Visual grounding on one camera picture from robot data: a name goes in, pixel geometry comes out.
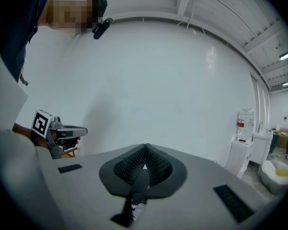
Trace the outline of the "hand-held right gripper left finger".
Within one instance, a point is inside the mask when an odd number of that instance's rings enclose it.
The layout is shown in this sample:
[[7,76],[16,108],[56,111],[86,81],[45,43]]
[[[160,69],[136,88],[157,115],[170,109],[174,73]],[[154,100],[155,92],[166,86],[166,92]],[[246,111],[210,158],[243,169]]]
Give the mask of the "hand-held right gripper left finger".
[[114,196],[128,196],[145,165],[146,145],[141,144],[130,151],[104,163],[99,178]]

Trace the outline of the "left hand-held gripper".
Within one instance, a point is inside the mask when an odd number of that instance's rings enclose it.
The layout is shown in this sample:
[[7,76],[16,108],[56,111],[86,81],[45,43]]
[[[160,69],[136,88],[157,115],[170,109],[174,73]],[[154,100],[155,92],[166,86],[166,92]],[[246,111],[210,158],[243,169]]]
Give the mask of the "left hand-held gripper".
[[59,116],[37,110],[31,127],[31,140],[37,147],[46,148],[53,159],[60,159],[64,150],[75,148],[87,128],[62,125]]

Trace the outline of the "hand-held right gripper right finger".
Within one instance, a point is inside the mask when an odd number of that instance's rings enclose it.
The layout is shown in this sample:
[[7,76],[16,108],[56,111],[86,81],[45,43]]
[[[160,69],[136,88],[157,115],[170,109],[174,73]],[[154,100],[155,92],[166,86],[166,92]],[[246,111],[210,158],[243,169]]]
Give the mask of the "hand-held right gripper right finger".
[[146,198],[167,198],[176,193],[187,179],[187,168],[178,159],[145,144],[145,165],[149,175]]

